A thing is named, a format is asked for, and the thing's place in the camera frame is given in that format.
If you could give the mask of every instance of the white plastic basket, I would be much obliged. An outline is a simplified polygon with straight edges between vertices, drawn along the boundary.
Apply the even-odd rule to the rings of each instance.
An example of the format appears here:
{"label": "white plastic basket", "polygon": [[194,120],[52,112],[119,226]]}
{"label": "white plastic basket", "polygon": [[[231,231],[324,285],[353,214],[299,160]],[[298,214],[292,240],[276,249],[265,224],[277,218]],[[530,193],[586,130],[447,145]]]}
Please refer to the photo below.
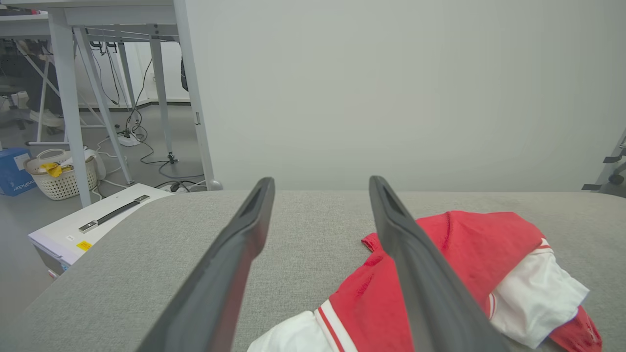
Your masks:
{"label": "white plastic basket", "polygon": [[[52,157],[42,157],[50,152],[59,152]],[[45,163],[61,163],[71,158],[72,153],[63,149],[48,149],[34,158],[24,162],[24,168],[33,176],[33,180],[39,189],[52,200],[61,200],[78,195],[78,185],[76,184],[76,172],[74,170],[64,171],[59,177],[52,177],[47,172],[39,172],[39,167]],[[98,178],[96,176],[96,160],[89,157],[85,160],[87,166],[87,182],[89,189],[96,187]]]}

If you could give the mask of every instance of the yellow cloth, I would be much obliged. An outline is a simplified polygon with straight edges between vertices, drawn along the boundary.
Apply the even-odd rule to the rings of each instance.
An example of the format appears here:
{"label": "yellow cloth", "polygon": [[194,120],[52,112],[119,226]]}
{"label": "yellow cloth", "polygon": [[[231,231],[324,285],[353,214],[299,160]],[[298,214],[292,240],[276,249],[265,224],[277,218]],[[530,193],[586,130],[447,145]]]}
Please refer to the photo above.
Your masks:
{"label": "yellow cloth", "polygon": [[45,163],[42,166],[40,166],[41,168],[45,169],[46,172],[48,173],[48,175],[52,176],[52,177],[59,177],[61,175],[61,173],[64,170],[71,170],[72,166],[71,165],[67,165],[64,167],[59,166],[56,163]]}

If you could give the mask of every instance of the baseboard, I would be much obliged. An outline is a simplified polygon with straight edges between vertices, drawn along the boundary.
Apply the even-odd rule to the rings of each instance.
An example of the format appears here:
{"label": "baseboard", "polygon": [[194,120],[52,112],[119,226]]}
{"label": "baseboard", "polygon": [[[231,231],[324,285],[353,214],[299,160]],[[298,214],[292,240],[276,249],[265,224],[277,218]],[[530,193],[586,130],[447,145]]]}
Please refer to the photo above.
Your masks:
{"label": "baseboard", "polygon": [[[142,101],[139,101],[137,103],[137,110],[146,108],[150,105],[159,105],[158,99],[144,99]],[[168,106],[191,106],[192,104],[189,101],[189,99],[171,99],[167,101],[167,105]],[[91,108],[93,109],[93,111],[100,111],[100,108],[98,108],[97,106],[91,105]],[[85,107],[85,104],[79,104],[78,111],[89,111],[89,109]],[[128,111],[128,108],[124,104],[120,104],[119,106],[110,105],[109,111],[125,112],[125,111]]]}

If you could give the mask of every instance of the white label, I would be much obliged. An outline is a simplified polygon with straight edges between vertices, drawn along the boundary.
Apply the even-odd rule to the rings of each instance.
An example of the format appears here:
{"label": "white label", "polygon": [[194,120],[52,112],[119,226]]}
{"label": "white label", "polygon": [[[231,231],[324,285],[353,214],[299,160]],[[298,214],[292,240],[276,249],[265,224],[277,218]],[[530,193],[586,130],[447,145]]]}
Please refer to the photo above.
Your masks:
{"label": "white label", "polygon": [[30,158],[31,157],[29,157],[28,154],[22,154],[17,157],[13,157],[13,160],[15,160],[15,165],[17,165],[18,170],[24,170],[24,162]]}

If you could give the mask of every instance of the white shoe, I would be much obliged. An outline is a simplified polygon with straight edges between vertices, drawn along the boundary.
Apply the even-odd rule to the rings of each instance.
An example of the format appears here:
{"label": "white shoe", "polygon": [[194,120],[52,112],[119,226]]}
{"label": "white shoe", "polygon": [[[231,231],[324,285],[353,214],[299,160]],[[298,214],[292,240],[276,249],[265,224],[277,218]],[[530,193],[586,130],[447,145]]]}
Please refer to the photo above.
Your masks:
{"label": "white shoe", "polygon": [[[39,112],[31,110],[31,120],[39,122]],[[50,110],[45,109],[43,111],[42,124],[49,127],[61,127],[63,126],[63,119],[59,115],[55,115]]]}

